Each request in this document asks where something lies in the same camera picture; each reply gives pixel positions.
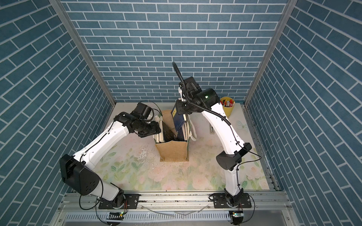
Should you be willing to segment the tan canvas tote bag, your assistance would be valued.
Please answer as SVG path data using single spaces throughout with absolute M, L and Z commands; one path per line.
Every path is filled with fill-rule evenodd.
M 156 116 L 155 120 L 157 122 L 164 121 L 167 126 L 172 130 L 172 132 L 176 136 L 175 141 L 170 141 L 166 143 L 161 143 L 159 139 L 162 136 L 162 133 L 153 136 L 153 139 L 156 144 L 156 148 L 160 155 L 160 161 L 162 162 L 187 162 L 189 161 L 189 142 L 191 140 L 197 141 L 197 134 L 195 131 L 195 127 L 192 121 L 189 119 L 189 139 L 188 141 L 184 141 L 182 138 L 182 129 L 180 132 L 175 130 L 175 126 L 173 123 L 173 118 L 171 115 L 171 110 L 163 110 L 158 116 Z

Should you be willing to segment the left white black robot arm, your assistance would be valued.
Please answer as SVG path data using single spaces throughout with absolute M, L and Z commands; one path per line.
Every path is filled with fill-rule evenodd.
M 161 132 L 159 123 L 140 119 L 122 112 L 91 143 L 74 155 L 65 154 L 59 160 L 62 181 L 80 195 L 94 195 L 105 200 L 123 202 L 123 191 L 115 185 L 104 182 L 93 169 L 102 157 L 121 139 L 130 133 L 148 137 Z

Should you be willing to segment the black book orange title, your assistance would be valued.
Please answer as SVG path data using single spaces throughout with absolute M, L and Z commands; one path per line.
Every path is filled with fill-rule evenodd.
M 162 136 L 159 139 L 159 141 L 161 143 L 166 143 L 166 142 L 176 140 L 175 134 L 172 132 L 172 130 L 167 126 L 167 124 L 164 121 L 160 122 L 160 128 L 161 128 Z

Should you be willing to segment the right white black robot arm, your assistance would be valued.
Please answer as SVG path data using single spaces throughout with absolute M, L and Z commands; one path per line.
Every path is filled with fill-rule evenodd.
M 237 164 L 251 150 L 236 133 L 226 116 L 220 98 L 212 88 L 202 90 L 193 77 L 184 79 L 175 62 L 172 66 L 180 79 L 180 100 L 176 101 L 179 114 L 201 113 L 214 128 L 223 146 L 223 151 L 216 157 L 218 164 L 225 170 L 225 191 L 231 197 L 241 192 L 237 175 Z

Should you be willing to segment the dark blue book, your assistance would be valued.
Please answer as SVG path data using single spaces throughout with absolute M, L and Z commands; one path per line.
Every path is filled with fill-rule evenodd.
M 184 141 L 189 139 L 189 123 L 188 115 L 183 115 L 182 138 Z
M 187 122 L 187 116 L 186 115 L 180 115 L 176 109 L 176 107 L 171 111 L 171 115 L 173 118 L 173 123 L 175 126 L 175 130 L 178 132 L 184 123 Z

